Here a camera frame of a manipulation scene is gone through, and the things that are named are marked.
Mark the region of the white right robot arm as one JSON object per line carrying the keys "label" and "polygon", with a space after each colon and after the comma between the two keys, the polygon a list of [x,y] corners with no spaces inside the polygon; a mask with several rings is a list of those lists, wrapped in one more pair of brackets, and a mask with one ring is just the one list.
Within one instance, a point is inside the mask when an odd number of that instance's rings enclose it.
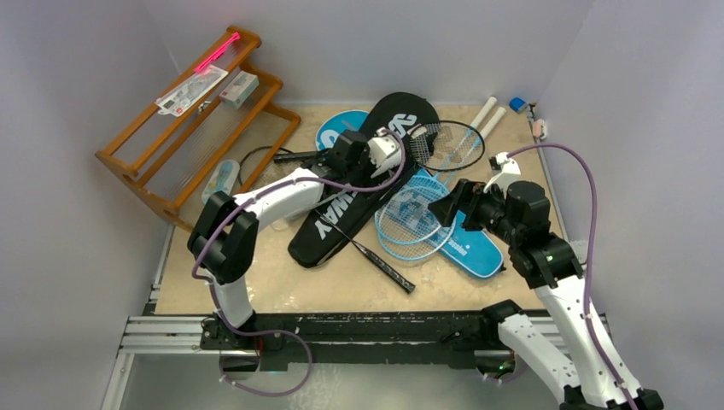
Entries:
{"label": "white right robot arm", "polygon": [[463,229],[487,231],[507,245],[513,268],[543,303],[567,351],[534,332],[529,316],[511,301],[485,309],[481,340],[492,348],[511,348],[561,409],[662,409],[659,393],[643,387],[618,354],[575,252],[551,230],[550,208],[545,190],[530,181],[501,190],[461,179],[447,196],[429,204],[442,226],[452,226],[463,213]]}

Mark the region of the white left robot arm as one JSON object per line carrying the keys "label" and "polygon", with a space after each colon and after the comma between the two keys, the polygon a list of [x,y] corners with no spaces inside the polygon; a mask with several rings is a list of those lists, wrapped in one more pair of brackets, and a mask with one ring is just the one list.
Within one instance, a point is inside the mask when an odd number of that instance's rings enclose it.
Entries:
{"label": "white left robot arm", "polygon": [[259,234],[272,223],[332,202],[344,194],[370,193],[371,175],[386,159],[375,138],[344,132],[331,149],[276,182],[247,193],[213,194],[204,205],[187,248],[191,275],[210,289],[222,339],[233,349],[254,340],[254,308],[245,275]]}

